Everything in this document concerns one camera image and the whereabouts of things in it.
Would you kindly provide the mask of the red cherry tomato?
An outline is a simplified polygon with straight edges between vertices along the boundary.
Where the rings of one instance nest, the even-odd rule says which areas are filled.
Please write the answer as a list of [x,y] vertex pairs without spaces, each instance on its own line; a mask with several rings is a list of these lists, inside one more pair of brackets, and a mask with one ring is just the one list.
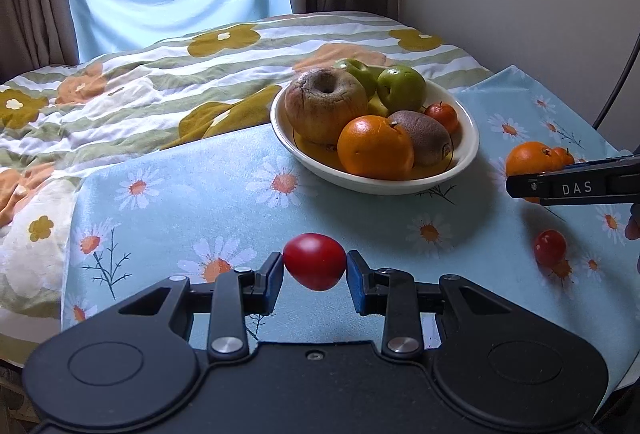
[[299,284],[314,291],[333,288],[346,269],[346,252],[329,236],[306,233],[286,243],[283,264]]
[[541,232],[534,240],[534,255],[538,265],[553,267],[565,259],[565,237],[554,229]]

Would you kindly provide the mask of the large orange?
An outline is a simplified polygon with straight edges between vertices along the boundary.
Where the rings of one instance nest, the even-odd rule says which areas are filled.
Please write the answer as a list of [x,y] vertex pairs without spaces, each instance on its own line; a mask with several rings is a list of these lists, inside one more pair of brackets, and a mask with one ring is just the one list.
[[541,142],[525,142],[515,146],[506,157],[506,176],[559,171],[563,158]]
[[380,116],[362,116],[346,124],[336,150],[347,173],[374,180],[405,180],[414,164],[408,133]]

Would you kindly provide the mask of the brown kiwi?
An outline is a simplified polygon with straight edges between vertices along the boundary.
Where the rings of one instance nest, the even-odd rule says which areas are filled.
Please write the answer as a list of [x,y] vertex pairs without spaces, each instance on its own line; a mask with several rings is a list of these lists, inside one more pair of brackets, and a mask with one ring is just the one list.
[[387,121],[408,133],[415,163],[423,167],[450,164],[454,145],[446,128],[437,120],[418,111],[398,110],[388,116]]

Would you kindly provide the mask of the green apple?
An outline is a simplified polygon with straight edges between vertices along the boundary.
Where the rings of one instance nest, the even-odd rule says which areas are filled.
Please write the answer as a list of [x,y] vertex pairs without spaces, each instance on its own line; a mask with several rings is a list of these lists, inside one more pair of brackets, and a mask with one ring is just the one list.
[[378,98],[389,113],[417,111],[425,102],[426,95],[425,79],[408,66],[390,66],[378,76]]
[[356,58],[342,58],[333,65],[334,68],[344,69],[354,76],[364,87],[369,100],[373,98],[378,90],[378,77],[384,72],[384,66],[368,66]]

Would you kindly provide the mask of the large yellowish wrinkled apple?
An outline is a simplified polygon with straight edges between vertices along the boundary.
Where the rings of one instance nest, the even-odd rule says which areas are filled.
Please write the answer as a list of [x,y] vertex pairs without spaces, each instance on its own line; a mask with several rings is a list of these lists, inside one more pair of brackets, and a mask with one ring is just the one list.
[[345,125],[368,112],[362,84],[336,68],[300,74],[285,89],[283,104],[294,131],[320,145],[336,145]]

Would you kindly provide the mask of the blue daisy tablecloth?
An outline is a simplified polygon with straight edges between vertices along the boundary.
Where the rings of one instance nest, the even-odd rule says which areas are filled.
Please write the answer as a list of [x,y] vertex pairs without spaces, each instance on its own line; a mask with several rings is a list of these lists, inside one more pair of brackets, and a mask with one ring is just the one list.
[[[84,319],[172,275],[210,283],[257,269],[293,237],[320,233],[434,283],[458,274],[554,321],[600,350],[612,386],[639,374],[638,243],[629,211],[544,209],[504,189],[504,161],[524,141],[562,145],[578,161],[613,148],[542,84],[509,67],[456,91],[480,130],[475,161],[409,196],[358,194],[304,169],[268,125],[160,151],[90,175],[76,202],[62,323]],[[537,264],[554,229],[565,259]]]

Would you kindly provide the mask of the cream ceramic bowl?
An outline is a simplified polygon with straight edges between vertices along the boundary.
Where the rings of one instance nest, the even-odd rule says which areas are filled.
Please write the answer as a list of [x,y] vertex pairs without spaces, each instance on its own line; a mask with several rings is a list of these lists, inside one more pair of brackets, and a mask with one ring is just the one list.
[[274,98],[270,121],[305,168],[363,194],[433,188],[480,150],[480,132],[454,95],[408,66],[355,58],[298,75]]

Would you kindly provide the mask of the floral striped duvet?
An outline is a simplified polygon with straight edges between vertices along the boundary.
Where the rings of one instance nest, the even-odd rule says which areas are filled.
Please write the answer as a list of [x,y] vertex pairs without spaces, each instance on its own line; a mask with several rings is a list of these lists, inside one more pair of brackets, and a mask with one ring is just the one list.
[[1,87],[1,358],[24,364],[60,328],[66,241],[89,172],[267,121],[299,72],[356,58],[445,89],[489,72],[441,38],[363,12],[281,15],[171,37]]

